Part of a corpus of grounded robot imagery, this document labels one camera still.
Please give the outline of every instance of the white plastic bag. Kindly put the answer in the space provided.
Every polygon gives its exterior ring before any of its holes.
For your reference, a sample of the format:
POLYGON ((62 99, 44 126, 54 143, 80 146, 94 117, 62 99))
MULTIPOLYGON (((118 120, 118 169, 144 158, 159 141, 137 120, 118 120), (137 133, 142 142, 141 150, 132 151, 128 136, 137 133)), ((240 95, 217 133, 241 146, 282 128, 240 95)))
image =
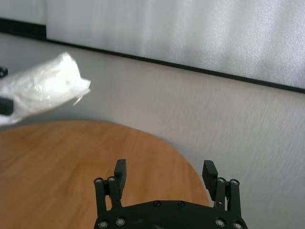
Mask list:
POLYGON ((90 81, 82 79, 75 60, 66 52, 56 59, 0 80, 0 97, 14 102, 11 116, 0 115, 0 125, 19 122, 87 94, 90 81))

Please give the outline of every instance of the white wall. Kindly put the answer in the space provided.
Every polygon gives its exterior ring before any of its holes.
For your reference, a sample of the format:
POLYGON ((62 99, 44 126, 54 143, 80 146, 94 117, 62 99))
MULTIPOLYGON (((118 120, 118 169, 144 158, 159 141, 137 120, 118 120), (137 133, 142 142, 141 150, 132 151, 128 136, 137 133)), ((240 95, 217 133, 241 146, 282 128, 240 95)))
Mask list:
POLYGON ((305 88, 304 9, 304 0, 47 0, 47 36, 305 88))
POLYGON ((0 0, 0 18, 46 24, 45 0, 0 0))
POLYGON ((200 174, 205 159, 241 182, 250 229, 302 228, 305 95, 206 74, 0 34, 10 73, 69 51, 91 92, 25 120, 94 119, 156 135, 200 174))

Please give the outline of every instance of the wooden table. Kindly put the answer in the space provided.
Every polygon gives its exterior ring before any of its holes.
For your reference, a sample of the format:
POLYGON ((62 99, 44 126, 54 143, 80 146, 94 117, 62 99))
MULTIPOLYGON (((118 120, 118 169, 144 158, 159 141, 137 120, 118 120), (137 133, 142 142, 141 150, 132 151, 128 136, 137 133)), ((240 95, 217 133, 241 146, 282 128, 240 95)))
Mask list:
POLYGON ((111 123, 43 123, 0 133, 0 228, 92 229, 93 180, 112 176, 118 159, 127 162, 123 206, 209 205, 192 166, 159 138, 111 123))

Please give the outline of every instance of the black stripe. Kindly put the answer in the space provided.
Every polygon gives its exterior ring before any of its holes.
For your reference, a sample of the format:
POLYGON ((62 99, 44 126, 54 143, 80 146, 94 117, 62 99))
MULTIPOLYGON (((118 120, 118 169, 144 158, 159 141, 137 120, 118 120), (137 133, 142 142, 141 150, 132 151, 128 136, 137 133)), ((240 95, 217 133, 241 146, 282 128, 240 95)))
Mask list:
POLYGON ((0 32, 35 39, 47 39, 45 25, 0 18, 0 32))
POLYGON ((174 67, 174 68, 185 69, 185 70, 192 71, 192 72, 215 75, 215 76, 219 76, 219 77, 223 77, 223 78, 227 78, 227 79, 239 80, 239 81, 243 81, 243 82, 247 82, 247 83, 254 83, 254 84, 258 84, 258 85, 262 85, 262 86, 268 86, 268 87, 273 87, 273 88, 278 88, 278 89, 283 89, 283 90, 288 90, 288 91, 292 91, 292 92, 298 92, 298 93, 305 94, 304 88, 293 87, 293 86, 283 85, 283 84, 279 84, 279 83, 272 83, 272 82, 267 82, 267 81, 263 81, 263 80, 247 78, 247 77, 239 76, 239 75, 220 73, 220 72, 215 72, 215 71, 211 71, 211 70, 207 70, 207 69, 196 68, 196 67, 191 67, 191 66, 178 64, 178 63, 172 63, 172 62, 159 61, 159 60, 145 58, 145 57, 141 57, 141 56, 124 54, 124 53, 120 53, 120 52, 113 52, 113 51, 108 51, 108 50, 103 50, 103 49, 90 48, 90 47, 77 45, 77 44, 70 44, 70 43, 50 40, 50 39, 47 39, 45 25, 38 25, 38 24, 33 24, 33 23, 28 23, 28 22, 21 22, 21 21, 14 21, 14 20, 0 18, 0 32, 9 33, 9 34, 13 34, 13 35, 21 36, 21 37, 34 38, 34 39, 44 41, 44 42, 61 44, 61 45, 70 46, 70 47, 74 47, 74 48, 86 49, 89 51, 100 52, 100 53, 105 53, 105 54, 115 55, 115 56, 121 56, 121 57, 126 57, 126 58, 130 58, 130 59, 134 59, 134 60, 156 63, 156 64, 161 64, 161 65, 170 66, 170 67, 174 67))

